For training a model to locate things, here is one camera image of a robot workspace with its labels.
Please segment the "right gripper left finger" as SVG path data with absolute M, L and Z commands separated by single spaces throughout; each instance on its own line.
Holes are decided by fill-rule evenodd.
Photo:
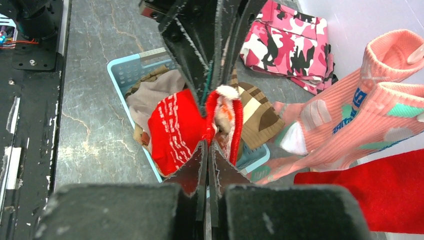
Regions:
M 47 201 L 35 240 L 203 240 L 208 144 L 161 183 L 70 184 Z

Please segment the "red sock white trim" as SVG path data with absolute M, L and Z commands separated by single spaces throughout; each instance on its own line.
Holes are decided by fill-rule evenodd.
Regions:
M 380 158 L 353 168 L 301 172 L 295 184 L 340 185 L 358 201 L 373 232 L 423 234 L 424 151 Z

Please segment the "pink sock green patches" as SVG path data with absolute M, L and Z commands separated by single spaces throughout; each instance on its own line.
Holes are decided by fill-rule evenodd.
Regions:
M 423 45 L 424 39 L 408 29 L 389 31 L 366 45 L 360 68 L 306 103 L 276 101 L 273 106 L 286 125 L 272 143 L 299 156 L 314 151 L 350 123 L 376 84 L 399 83 L 421 70 Z

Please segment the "brown striped sock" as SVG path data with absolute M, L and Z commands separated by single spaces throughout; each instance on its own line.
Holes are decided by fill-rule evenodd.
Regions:
M 275 137 L 285 126 L 266 95 L 256 86 L 238 80 L 237 70 L 232 71 L 229 85 L 241 98 L 243 124 L 241 139 L 251 149 L 257 149 Z

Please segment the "red sock white stars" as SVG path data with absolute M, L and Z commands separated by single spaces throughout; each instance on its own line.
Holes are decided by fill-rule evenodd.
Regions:
M 210 93 L 202 116 L 189 89 L 162 99 L 148 122 L 151 158 L 159 174 L 167 178 L 194 154 L 199 141 L 217 138 L 224 156 L 233 165 L 239 155 L 243 105 L 238 90 L 221 85 Z

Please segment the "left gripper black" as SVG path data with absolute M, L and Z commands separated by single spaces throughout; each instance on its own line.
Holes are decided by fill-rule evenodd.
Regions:
M 218 2 L 218 84 L 226 84 L 265 0 Z M 215 0 L 141 0 L 140 14 L 159 23 L 164 44 L 181 70 L 202 116 L 212 88 Z

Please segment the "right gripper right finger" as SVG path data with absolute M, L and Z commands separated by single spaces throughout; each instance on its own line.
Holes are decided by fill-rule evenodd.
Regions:
M 371 239 L 359 204 L 346 188 L 255 185 L 226 159 L 216 141 L 208 153 L 212 239 Z

